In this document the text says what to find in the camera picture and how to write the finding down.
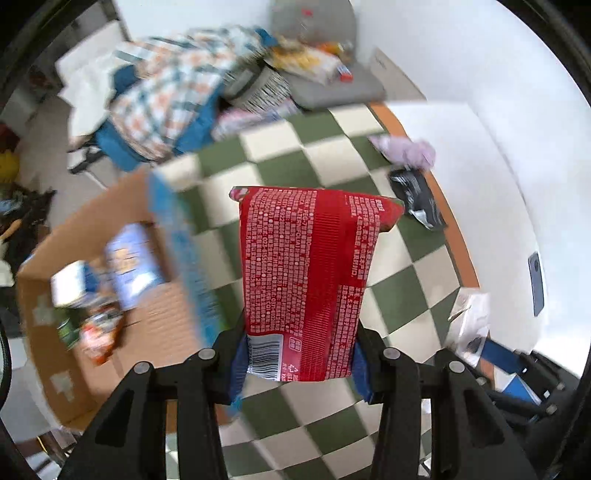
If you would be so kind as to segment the plaid blanket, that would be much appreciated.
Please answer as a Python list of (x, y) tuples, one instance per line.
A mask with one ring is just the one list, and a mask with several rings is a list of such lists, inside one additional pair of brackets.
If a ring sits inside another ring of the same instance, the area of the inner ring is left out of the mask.
[(208, 145), (228, 76), (274, 45), (266, 30), (239, 25), (123, 43), (114, 51), (123, 65), (113, 74), (108, 115), (93, 141), (124, 172)]

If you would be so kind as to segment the green snack packet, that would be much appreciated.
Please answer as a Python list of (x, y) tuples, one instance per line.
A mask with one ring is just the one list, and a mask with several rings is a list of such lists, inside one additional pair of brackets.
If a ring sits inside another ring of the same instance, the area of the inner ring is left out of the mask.
[(84, 309), (59, 307), (55, 309), (56, 330), (62, 343), (71, 350), (80, 338), (80, 331), (87, 313)]

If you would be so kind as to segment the red snack packet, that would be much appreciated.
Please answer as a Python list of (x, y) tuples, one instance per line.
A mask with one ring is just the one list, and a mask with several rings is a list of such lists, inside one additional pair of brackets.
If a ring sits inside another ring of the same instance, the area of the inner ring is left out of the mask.
[(404, 215), (390, 197), (236, 186), (249, 373), (322, 382), (351, 372), (379, 236)]

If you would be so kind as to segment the black snack packet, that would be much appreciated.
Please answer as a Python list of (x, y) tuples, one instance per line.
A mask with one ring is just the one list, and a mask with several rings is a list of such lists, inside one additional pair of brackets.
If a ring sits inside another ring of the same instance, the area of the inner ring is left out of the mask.
[(421, 170), (392, 168), (388, 181), (394, 194), (391, 201), (400, 206), (405, 215), (413, 217), (429, 231), (443, 231), (447, 228)]

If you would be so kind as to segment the blue tissue pack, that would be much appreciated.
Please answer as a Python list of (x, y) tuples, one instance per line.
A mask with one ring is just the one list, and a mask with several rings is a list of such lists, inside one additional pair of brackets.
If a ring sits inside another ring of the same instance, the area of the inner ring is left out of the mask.
[(149, 289), (165, 282), (147, 228), (127, 224), (105, 245), (113, 288), (124, 311), (134, 309)]

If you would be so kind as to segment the yellow bucket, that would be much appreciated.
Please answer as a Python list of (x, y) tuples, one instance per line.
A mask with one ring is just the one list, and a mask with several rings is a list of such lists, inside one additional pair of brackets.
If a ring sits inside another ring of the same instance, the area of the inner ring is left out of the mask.
[(13, 151), (6, 150), (0, 153), (0, 183), (12, 184), (20, 170), (20, 157)]

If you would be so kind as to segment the small red white box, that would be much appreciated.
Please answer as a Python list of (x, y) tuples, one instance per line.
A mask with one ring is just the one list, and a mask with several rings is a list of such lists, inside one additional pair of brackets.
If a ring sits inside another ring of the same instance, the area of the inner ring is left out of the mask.
[(353, 79), (353, 72), (349, 70), (348, 66), (345, 64), (341, 64), (338, 66), (338, 74), (339, 74), (339, 81), (342, 83), (352, 83)]

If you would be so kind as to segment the grey chair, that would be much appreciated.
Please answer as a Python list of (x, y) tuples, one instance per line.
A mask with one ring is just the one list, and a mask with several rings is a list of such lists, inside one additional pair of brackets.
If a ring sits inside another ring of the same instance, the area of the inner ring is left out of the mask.
[(276, 1), (270, 27), (277, 45), (266, 62), (287, 79), (301, 109), (386, 98), (380, 80), (356, 59), (358, 28), (351, 2)]

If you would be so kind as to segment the cream snack box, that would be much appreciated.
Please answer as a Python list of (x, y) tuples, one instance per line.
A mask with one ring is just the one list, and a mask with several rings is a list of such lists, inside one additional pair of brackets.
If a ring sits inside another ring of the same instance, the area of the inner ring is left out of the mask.
[(273, 47), (267, 63), (274, 69), (318, 84), (329, 84), (339, 77), (339, 57), (308, 46), (295, 50)]

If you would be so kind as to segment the open cardboard box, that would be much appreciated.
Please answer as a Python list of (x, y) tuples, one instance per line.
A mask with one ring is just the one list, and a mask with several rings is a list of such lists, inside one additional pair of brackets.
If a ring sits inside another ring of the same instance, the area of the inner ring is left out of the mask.
[[(127, 224), (147, 230), (165, 282), (124, 311), (113, 288), (105, 245)], [(85, 261), (100, 281), (87, 318), (113, 306), (123, 325), (109, 359), (96, 365), (78, 342), (71, 350), (56, 330), (50, 279), (63, 267)], [(170, 183), (138, 169), (84, 204), (55, 228), (21, 265), (16, 287), (29, 357), (56, 423), (83, 431), (126, 373), (138, 362), (156, 367), (179, 363), (213, 344), (222, 328), (193, 227)]]

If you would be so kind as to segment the orange snack packet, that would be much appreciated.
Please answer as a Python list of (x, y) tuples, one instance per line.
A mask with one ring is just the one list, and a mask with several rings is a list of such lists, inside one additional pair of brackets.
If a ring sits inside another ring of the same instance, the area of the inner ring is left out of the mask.
[(122, 312), (106, 307), (86, 318), (79, 329), (82, 351), (96, 365), (104, 364), (111, 356), (123, 325)]

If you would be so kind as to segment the white bench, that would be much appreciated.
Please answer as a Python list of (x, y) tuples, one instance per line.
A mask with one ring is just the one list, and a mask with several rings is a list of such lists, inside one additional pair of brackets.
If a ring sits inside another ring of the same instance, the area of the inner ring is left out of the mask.
[(63, 84), (58, 97), (70, 107), (68, 171), (91, 175), (87, 159), (93, 136), (108, 118), (115, 94), (114, 75), (127, 62), (117, 52), (125, 38), (117, 20), (90, 34), (56, 62)]

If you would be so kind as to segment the white cigarette box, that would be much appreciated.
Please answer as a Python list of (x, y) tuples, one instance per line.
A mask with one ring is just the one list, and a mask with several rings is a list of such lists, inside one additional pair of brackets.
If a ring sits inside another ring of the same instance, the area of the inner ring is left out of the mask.
[(450, 315), (444, 346), (476, 368), (490, 332), (490, 295), (477, 288), (462, 287)]

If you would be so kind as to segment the purple cloth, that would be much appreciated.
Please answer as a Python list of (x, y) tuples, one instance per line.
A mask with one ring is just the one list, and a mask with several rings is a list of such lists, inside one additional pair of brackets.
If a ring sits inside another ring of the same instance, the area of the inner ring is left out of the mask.
[(431, 170), (436, 162), (435, 148), (427, 141), (413, 141), (389, 134), (368, 136), (370, 144), (392, 165), (401, 168)]

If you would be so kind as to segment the black white patterned bag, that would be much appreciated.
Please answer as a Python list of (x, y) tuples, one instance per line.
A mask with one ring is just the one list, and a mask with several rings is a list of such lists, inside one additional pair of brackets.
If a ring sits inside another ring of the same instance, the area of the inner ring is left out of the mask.
[(221, 97), (232, 107), (263, 113), (290, 100), (290, 84), (266, 64), (254, 65), (230, 72)]

